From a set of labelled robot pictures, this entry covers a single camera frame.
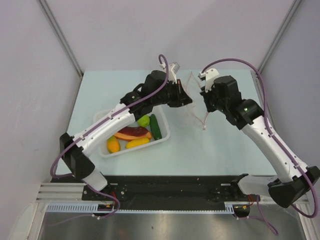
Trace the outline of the green lime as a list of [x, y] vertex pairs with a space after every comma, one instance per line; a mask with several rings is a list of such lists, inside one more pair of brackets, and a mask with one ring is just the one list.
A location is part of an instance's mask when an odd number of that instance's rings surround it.
[[148, 115], [142, 116], [138, 121], [140, 127], [147, 127], [150, 124], [150, 117]]

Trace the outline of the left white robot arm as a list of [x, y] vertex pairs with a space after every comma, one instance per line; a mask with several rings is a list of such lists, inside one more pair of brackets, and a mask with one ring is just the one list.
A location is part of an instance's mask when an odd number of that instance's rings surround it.
[[111, 188], [90, 160], [90, 155], [95, 149], [116, 132], [151, 113], [156, 106], [168, 105], [171, 108], [179, 108], [192, 102], [179, 79], [170, 81], [165, 72], [153, 70], [143, 83], [122, 97], [95, 125], [74, 136], [68, 133], [61, 135], [58, 159], [63, 160], [75, 179], [93, 188], [93, 194], [98, 199], [105, 200], [110, 196]]

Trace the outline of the dark green cucumber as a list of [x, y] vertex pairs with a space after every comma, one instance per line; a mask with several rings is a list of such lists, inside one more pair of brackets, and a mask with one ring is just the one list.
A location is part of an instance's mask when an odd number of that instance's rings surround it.
[[163, 138], [162, 133], [161, 133], [156, 116], [154, 114], [151, 114], [149, 119], [150, 119], [149, 126], [150, 126], [153, 139], [155, 141], [162, 139]]

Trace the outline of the clear zip top bag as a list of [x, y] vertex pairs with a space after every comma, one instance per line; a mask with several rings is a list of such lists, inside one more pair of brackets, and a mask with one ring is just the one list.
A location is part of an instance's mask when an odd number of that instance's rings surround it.
[[203, 105], [203, 98], [200, 95], [201, 83], [192, 71], [187, 72], [183, 87], [188, 96], [192, 98], [192, 103], [182, 108], [182, 124], [206, 131], [209, 113]]

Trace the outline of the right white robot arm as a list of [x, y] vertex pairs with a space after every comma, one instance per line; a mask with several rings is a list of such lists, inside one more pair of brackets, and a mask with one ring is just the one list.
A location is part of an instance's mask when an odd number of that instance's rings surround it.
[[200, 73], [205, 81], [200, 94], [207, 111], [219, 111], [226, 120], [247, 135], [264, 154], [276, 172], [275, 176], [242, 174], [230, 188], [231, 196], [242, 201], [248, 195], [271, 197], [282, 208], [288, 208], [306, 194], [320, 178], [317, 166], [308, 166], [288, 148], [271, 127], [261, 107], [253, 99], [243, 99], [237, 81], [230, 75], [220, 76], [213, 69]]

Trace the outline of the papaya slice with red flesh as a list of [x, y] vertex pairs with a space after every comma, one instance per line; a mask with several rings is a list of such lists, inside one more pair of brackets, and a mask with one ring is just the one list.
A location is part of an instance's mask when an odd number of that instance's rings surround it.
[[137, 126], [137, 127], [130, 127], [126, 126], [116, 132], [114, 136], [117, 139], [124, 140], [124, 141], [132, 141], [141, 138], [148, 138], [149, 140], [152, 138], [152, 133], [145, 127]]

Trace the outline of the yellow green mango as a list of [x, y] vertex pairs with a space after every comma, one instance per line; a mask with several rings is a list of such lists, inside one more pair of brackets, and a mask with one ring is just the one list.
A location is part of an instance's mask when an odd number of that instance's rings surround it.
[[121, 150], [121, 145], [118, 139], [113, 135], [106, 141], [106, 148], [110, 154], [113, 154]]

